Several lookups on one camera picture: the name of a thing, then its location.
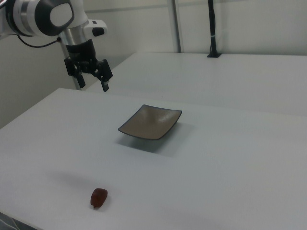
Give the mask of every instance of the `brown plate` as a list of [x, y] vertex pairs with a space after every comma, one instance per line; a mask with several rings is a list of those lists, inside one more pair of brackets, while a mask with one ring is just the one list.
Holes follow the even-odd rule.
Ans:
[[143, 105], [118, 130], [124, 134], [149, 139], [161, 139], [180, 118], [182, 111]]

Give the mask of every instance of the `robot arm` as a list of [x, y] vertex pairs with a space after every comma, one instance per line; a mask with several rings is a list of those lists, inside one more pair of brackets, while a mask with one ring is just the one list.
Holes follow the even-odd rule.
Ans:
[[98, 61], [92, 38], [105, 34], [106, 24], [89, 20], [82, 0], [0, 0], [0, 39], [6, 35], [59, 36], [69, 53], [65, 65], [83, 88], [82, 73], [97, 77], [108, 90], [112, 77], [107, 60]]

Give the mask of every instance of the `white table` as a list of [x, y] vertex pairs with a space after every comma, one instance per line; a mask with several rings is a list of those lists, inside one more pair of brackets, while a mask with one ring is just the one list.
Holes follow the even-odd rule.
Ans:
[[[142, 104], [183, 114], [160, 141], [118, 132]], [[44, 230], [305, 230], [306, 139], [307, 117], [60, 89], [0, 130], [0, 211]]]
[[305, 56], [136, 53], [112, 71], [112, 94], [307, 116]]

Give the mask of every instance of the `red object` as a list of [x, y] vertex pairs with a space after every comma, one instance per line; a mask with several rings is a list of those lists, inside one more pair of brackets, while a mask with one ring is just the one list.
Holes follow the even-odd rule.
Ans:
[[91, 196], [91, 205], [96, 207], [101, 207], [107, 197], [107, 190], [102, 188], [97, 188], [93, 191], [93, 194]]

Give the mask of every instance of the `black pole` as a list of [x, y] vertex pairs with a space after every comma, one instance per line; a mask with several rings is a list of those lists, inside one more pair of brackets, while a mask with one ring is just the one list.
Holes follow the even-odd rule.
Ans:
[[216, 50], [216, 40], [215, 40], [215, 13], [213, 8], [213, 0], [208, 0], [209, 7], [209, 20], [210, 20], [210, 35], [211, 35], [211, 46], [208, 57], [209, 58], [218, 58], [219, 54]]

